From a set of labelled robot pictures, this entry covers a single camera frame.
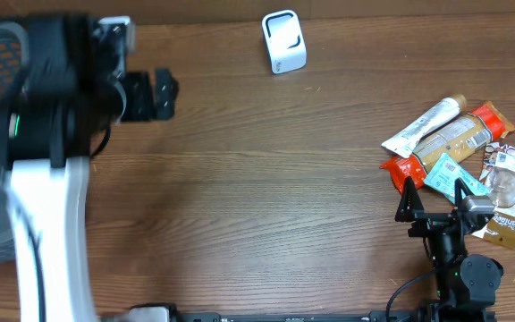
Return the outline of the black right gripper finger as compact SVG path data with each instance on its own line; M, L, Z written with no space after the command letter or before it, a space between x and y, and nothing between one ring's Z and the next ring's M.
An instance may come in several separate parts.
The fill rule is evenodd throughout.
M418 189L411 177L404 181L401 201L395 214L396 222L414 222L424 214L424 207L418 195Z
M470 190L468 185L461 179L456 179L454 182L454 205L459 206L467 196L473 196L474 193Z

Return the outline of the teal toilet tissue pack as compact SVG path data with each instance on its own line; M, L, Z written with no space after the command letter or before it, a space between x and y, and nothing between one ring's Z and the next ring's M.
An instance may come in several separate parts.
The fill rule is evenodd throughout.
M426 186L442 193L451 203L455 202L455 182L461 179L474 195L487 195L490 190L462 168L448 154L442 153L441 157L426 176Z

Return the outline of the orange pasta package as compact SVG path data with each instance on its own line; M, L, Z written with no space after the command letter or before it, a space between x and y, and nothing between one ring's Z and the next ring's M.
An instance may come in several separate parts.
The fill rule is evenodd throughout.
M513 131L515 125L491 101L486 101L428 135L408 158L392 157L380 168L389 171L393 185L400 193L403 193L404 182L409 177L419 189L425 185L426 177L442 154L460 163L488 143L505 138Z

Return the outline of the white brown bread bag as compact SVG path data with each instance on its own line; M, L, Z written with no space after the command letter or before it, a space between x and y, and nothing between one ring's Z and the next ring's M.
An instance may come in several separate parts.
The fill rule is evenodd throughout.
M515 147L500 142L485 147L479 181L490 190L494 217L477 238L515 250Z

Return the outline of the white green tube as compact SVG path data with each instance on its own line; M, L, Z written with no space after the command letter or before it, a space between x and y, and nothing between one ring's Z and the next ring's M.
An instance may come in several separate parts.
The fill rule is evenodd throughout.
M445 97L403 130L385 140L381 147L400 157L408 158L427 134L447 124L459 115L466 105L467 99L462 94Z

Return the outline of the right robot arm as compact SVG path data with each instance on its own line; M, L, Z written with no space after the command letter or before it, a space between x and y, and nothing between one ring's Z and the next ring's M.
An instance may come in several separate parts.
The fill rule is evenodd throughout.
M454 182L455 205L449 213L425 211L416 184L404 181L395 220L410 223L410 238L419 238L432 269L400 286L385 307L391 321L495 321L488 309L495 304L504 273L503 266L484 255L470 255L465 237L484 228L494 217L494 205L487 196L472 193L461 179ZM396 298L412 285L433 277L435 300L424 301L407 317L393 313Z

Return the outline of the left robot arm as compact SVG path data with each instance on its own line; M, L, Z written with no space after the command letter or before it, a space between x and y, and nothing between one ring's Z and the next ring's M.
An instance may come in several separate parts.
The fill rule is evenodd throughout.
M85 233L90 164L116 123L173 117L178 81L129 72L127 16L0 20L20 65L0 98L0 212L13 235L24 321L95 321Z

